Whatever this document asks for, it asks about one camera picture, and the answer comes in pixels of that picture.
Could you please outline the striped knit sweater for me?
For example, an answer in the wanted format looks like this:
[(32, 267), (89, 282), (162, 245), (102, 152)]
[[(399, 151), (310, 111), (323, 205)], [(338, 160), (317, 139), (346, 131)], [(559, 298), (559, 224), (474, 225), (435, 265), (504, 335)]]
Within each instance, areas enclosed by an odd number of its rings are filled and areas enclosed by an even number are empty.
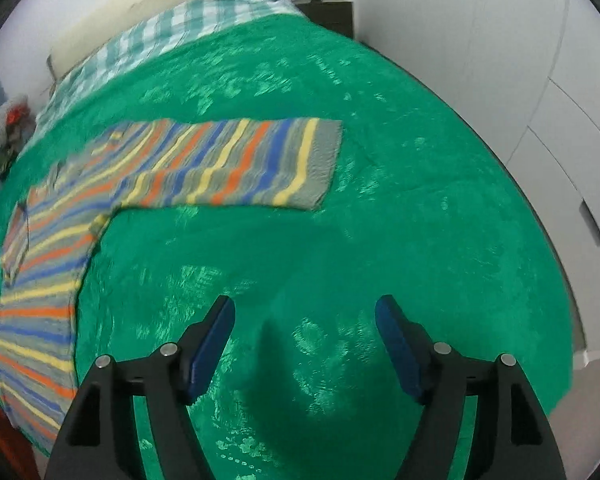
[(76, 303), (91, 255), (126, 208), (314, 209), (340, 122), (323, 118), (122, 122), (53, 167), (12, 211), (0, 252), (0, 399), (50, 452), (76, 395)]

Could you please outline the green floral bedspread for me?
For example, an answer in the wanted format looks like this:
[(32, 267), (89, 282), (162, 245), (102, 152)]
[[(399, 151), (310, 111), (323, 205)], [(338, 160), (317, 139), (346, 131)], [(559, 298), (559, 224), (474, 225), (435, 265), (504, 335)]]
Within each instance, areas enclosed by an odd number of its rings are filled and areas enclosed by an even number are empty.
[(189, 411), (214, 474), (390, 479), (420, 415), (375, 326), (390, 294), (465, 356), (516, 356), (542, 407), (558, 404), (571, 385), (569, 298), (524, 194), (418, 81), (298, 16), (216, 32), (83, 101), (3, 184), (0, 247), (27, 190), (118, 122), (241, 117), (341, 122), (321, 206), (119, 212), (79, 296), (80, 374), (102, 353), (146, 356), (230, 296), (232, 338)]

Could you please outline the dark wooden nightstand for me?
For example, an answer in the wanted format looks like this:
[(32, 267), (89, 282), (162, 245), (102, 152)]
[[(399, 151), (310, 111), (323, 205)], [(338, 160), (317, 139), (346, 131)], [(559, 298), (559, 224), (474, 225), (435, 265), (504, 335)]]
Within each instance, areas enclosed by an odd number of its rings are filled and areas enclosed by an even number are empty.
[(312, 23), (349, 39), (354, 38), (353, 2), (348, 0), (292, 0)]

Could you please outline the teal plaid sheet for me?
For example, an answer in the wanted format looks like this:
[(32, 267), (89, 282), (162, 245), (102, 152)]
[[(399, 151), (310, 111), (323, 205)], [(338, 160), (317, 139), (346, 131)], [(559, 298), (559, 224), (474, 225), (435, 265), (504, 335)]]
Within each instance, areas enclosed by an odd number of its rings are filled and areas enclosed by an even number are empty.
[(291, 0), (189, 0), (143, 20), (87, 55), (61, 79), (36, 116), (36, 129), (27, 147), (41, 141), (61, 118), (93, 92), (153, 58), (260, 18), (300, 14)]

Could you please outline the white wardrobe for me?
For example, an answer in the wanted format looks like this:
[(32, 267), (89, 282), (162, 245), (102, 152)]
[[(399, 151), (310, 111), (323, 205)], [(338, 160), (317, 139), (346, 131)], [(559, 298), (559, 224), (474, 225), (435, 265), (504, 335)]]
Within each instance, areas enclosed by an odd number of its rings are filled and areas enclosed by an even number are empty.
[(358, 0), (360, 34), (488, 144), (528, 197), (600, 356), (600, 12), (591, 0)]

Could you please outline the cream padded headboard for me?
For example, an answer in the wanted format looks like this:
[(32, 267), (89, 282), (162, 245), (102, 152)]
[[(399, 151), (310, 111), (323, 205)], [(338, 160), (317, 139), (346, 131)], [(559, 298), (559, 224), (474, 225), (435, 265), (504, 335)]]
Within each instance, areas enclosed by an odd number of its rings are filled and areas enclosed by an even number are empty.
[(47, 66), (58, 82), (107, 41), (188, 0), (108, 0), (81, 18), (50, 47)]

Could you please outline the orange fuzzy blanket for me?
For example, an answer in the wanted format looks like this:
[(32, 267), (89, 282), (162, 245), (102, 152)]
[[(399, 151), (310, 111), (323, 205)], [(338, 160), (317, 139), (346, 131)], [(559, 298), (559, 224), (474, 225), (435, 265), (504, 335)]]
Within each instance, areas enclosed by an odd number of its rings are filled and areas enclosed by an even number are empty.
[(32, 445), (0, 409), (0, 479), (39, 479)]

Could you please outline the pile of clothes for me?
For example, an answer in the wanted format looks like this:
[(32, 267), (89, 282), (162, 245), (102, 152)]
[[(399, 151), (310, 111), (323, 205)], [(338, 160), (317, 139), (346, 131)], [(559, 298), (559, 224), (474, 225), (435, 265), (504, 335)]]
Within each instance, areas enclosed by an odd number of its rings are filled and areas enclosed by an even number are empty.
[(36, 127), (28, 97), (17, 94), (0, 106), (0, 180), (4, 181), (10, 168), (31, 139)]

